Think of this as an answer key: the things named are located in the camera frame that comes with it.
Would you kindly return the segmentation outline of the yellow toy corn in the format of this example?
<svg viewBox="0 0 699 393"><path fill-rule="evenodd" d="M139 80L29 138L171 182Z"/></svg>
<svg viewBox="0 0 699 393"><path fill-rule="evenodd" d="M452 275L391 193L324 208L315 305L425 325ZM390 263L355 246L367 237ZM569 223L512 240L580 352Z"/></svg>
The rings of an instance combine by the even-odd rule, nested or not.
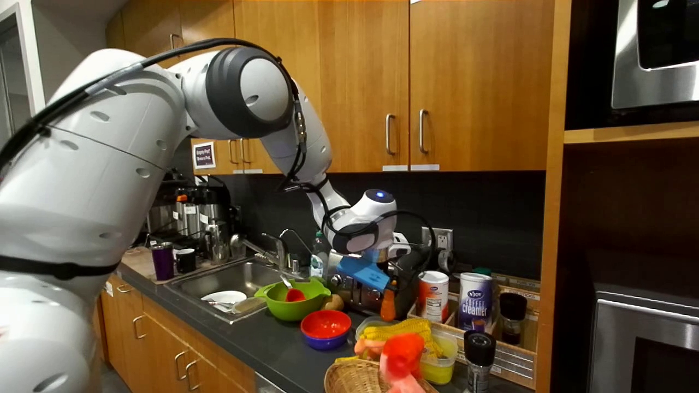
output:
<svg viewBox="0 0 699 393"><path fill-rule="evenodd" d="M430 356L441 358L444 350L432 338L432 323L424 318L405 319L401 323L386 326L369 326L360 333L360 339L365 341L384 342L393 336L406 333L416 333L424 340L425 347Z"/></svg>

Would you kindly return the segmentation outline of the red toy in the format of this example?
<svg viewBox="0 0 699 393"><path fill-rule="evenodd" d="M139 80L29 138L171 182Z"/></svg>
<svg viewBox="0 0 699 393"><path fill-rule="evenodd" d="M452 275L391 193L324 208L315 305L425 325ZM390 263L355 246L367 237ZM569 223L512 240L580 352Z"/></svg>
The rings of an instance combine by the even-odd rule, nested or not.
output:
<svg viewBox="0 0 699 393"><path fill-rule="evenodd" d="M417 333L389 338L380 356L380 373L388 385L386 393L426 393L419 383L424 339Z"/></svg>

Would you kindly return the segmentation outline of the orange toy carrot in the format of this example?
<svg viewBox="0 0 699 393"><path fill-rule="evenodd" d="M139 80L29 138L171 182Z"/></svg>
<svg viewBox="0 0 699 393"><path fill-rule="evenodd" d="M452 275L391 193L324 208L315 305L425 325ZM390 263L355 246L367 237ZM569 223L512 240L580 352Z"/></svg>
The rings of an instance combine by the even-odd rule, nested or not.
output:
<svg viewBox="0 0 699 393"><path fill-rule="evenodd" d="M367 361L379 361L386 341L360 338L354 345L357 358Z"/></svg>

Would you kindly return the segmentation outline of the clear plastic container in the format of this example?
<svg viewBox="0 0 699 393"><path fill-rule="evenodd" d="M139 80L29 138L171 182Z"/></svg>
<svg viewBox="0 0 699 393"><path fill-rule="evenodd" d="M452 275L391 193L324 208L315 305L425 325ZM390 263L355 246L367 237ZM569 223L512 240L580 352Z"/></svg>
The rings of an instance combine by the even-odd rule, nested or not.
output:
<svg viewBox="0 0 699 393"><path fill-rule="evenodd" d="M356 341L360 339L360 333L369 326L386 326L397 324L397 321L388 323L381 318L367 318L356 330ZM456 363L458 344L454 336L437 329L432 324L432 338L444 350L444 356L435 358L430 356L425 345L421 358L421 373L423 378L434 385L447 385L452 380L454 364Z"/></svg>

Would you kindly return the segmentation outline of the clear soap bottle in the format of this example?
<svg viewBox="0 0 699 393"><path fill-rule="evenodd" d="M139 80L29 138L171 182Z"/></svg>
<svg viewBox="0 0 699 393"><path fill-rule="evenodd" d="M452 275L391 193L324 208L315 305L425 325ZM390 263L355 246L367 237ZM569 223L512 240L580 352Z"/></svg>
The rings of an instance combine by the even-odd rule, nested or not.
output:
<svg viewBox="0 0 699 393"><path fill-rule="evenodd" d="M329 266L329 244L325 240L324 234L318 230L311 249L310 276L325 281L327 268Z"/></svg>

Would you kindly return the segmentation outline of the wicker basket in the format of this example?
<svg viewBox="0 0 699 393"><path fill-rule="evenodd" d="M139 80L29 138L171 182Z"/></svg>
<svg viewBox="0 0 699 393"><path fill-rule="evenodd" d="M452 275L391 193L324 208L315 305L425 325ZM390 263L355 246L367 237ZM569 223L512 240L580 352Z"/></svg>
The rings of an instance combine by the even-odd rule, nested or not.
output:
<svg viewBox="0 0 699 393"><path fill-rule="evenodd" d="M415 368L400 358L382 358L379 362L341 360L332 364L324 376L325 393L439 393Z"/></svg>

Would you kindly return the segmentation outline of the small silver tap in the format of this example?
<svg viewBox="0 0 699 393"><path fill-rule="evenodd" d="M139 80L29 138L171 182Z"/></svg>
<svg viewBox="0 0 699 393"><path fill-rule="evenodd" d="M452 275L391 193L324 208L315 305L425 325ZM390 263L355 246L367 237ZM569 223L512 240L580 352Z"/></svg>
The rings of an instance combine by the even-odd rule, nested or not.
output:
<svg viewBox="0 0 699 393"><path fill-rule="evenodd" d="M284 262L285 268L292 273L307 271L311 265L311 250L297 231L283 229L279 239L282 244L280 261Z"/></svg>

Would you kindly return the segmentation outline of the green bowl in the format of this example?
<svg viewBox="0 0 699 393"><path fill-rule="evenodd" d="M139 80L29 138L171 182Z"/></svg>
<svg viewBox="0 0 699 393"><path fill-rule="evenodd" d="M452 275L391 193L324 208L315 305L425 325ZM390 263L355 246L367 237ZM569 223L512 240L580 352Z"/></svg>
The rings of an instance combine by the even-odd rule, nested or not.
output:
<svg viewBox="0 0 699 393"><path fill-rule="evenodd" d="M258 289L254 295L264 299L270 313L281 321L288 323L302 321L310 313L319 311L325 299L331 296L330 289L315 278L307 282L299 282L290 278L288 281L292 288L299 289L304 294L304 300L287 302L289 288L283 281L268 284Z"/></svg>

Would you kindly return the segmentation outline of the wooden organiser tray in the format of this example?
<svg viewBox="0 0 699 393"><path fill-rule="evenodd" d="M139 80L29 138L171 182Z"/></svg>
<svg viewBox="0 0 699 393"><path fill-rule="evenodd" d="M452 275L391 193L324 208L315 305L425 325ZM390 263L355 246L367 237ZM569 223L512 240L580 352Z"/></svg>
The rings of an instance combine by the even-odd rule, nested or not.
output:
<svg viewBox="0 0 699 393"><path fill-rule="evenodd" d="M514 276L493 274L493 295L491 320L486 325L486 332L497 339L496 355L491 373L525 388L535 388L535 369L537 367L538 317L540 303L540 283L534 279L515 278ZM456 360L465 364L464 329L459 322L459 284L450 283L448 295L448 318L444 323L432 323L434 335L450 336L456 341ZM505 323L500 316L500 294L515 293L526 298L526 315L521 321L520 341L517 345L500 341Z"/></svg>

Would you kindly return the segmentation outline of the steel sink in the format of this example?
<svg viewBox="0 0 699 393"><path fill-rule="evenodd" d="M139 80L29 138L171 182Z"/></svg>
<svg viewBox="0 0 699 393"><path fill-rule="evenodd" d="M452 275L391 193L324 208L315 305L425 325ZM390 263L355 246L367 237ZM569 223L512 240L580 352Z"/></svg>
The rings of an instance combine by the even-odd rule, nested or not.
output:
<svg viewBox="0 0 699 393"><path fill-rule="evenodd" d="M282 276L299 283L309 279L307 270L301 273L282 272L275 265L267 264L257 257L249 257L188 273L172 279L164 286L183 296L198 311L203 311L225 324L234 324L248 315L265 311L265 300L254 295L258 289L282 281ZM247 302L249 307L244 307L240 312L234 306L212 305L204 300L221 291L239 291L245 294L244 302Z"/></svg>

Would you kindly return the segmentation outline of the white plate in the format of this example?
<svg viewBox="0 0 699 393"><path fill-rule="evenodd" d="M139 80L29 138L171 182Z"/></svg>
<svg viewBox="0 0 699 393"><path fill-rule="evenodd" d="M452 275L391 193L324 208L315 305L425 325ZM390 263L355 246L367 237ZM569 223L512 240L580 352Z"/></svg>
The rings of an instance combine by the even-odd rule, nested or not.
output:
<svg viewBox="0 0 699 393"><path fill-rule="evenodd" d="M247 294L237 290L223 290L203 296L200 300L223 313L236 313L238 303L245 301Z"/></svg>

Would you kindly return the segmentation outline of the black coffee brewer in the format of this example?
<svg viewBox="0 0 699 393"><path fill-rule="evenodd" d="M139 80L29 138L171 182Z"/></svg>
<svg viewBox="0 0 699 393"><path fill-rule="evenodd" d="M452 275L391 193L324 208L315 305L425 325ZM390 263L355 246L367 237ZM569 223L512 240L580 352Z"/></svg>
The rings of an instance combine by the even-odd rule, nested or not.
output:
<svg viewBox="0 0 699 393"><path fill-rule="evenodd" d="M232 216L229 190L222 184L194 184L166 174L145 219L145 243L170 242L179 249L194 248L210 261L224 261Z"/></svg>

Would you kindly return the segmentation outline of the black mug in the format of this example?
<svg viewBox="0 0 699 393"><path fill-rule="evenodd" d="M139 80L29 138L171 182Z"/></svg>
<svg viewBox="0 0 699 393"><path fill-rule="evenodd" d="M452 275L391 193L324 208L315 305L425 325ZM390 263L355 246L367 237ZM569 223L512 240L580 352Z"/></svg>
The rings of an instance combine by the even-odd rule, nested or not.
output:
<svg viewBox="0 0 699 393"><path fill-rule="evenodd" d="M173 254L177 273L186 274L197 269L197 251L194 248L176 249Z"/></svg>

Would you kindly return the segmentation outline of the wooden cutting board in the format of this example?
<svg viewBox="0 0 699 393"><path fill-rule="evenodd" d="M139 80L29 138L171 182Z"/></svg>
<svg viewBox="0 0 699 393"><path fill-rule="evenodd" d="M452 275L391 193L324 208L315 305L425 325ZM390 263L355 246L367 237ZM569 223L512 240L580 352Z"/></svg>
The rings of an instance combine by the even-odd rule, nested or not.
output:
<svg viewBox="0 0 699 393"><path fill-rule="evenodd" d="M216 267L207 260L197 259L197 268L193 272L179 273L175 269L173 278L157 279L151 251L145 247L127 249L127 251L125 251L125 254L122 257L121 262L125 266L131 268L133 271L139 273L144 278L149 279L150 281L156 284L165 284L169 283L170 281L174 281L175 279L187 278L188 276L192 276L195 273L202 273Z"/></svg>

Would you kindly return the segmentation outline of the narrow wooden cabinet door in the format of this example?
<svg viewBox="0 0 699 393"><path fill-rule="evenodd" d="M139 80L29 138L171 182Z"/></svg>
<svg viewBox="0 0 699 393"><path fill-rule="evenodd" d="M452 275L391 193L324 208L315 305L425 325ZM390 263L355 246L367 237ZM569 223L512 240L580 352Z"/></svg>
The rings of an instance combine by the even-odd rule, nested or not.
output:
<svg viewBox="0 0 699 393"><path fill-rule="evenodd" d="M235 36L234 0L128 0L112 26L116 47L144 57L170 50L169 33L182 45Z"/></svg>

